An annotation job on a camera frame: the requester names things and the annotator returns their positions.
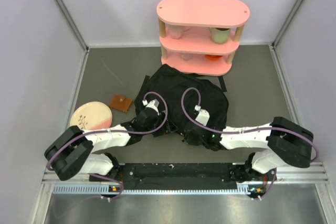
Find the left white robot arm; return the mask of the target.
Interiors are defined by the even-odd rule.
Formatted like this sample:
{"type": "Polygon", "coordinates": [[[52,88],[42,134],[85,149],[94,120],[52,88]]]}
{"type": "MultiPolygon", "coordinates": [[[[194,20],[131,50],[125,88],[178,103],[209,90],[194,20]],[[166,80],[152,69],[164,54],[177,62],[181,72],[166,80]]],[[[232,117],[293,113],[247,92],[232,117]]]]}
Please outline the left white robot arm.
{"type": "Polygon", "coordinates": [[[101,130],[67,128],[45,151],[47,169],[56,173],[61,181],[77,174],[114,180],[119,174],[119,162],[104,150],[136,144],[145,135],[164,134],[167,111],[145,107],[134,119],[101,130]]]}

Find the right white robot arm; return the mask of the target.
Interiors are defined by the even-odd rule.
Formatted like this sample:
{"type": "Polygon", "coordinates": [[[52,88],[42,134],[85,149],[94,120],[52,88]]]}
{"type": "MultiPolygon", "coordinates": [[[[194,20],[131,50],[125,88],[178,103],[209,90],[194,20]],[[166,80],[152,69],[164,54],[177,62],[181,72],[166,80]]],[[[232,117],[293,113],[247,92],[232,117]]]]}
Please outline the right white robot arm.
{"type": "Polygon", "coordinates": [[[212,151],[254,148],[242,165],[231,165],[236,182],[259,180],[278,167],[308,168],[311,164],[313,134],[283,118],[254,127],[210,126],[194,120],[185,124],[184,140],[212,151]]]}

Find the black student backpack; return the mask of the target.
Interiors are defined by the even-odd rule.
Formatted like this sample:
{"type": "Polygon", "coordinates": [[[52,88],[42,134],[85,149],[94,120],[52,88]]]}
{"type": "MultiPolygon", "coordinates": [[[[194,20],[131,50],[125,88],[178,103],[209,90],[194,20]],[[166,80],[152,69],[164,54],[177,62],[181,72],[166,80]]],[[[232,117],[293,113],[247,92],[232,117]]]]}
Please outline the black student backpack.
{"type": "Polygon", "coordinates": [[[134,101],[135,112],[139,114],[142,110],[142,100],[146,93],[156,92],[166,101],[167,118],[176,125],[174,133],[184,136],[184,128],[191,121],[183,113],[181,98],[185,90],[196,88],[197,91],[189,91],[184,98],[184,107],[188,115],[195,119],[194,108],[199,104],[202,109],[210,114],[207,127],[221,130],[226,126],[229,102],[225,95],[224,81],[221,80],[220,84],[220,86],[217,86],[209,80],[200,79],[197,74],[182,73],[164,64],[151,77],[145,77],[134,101]]]}

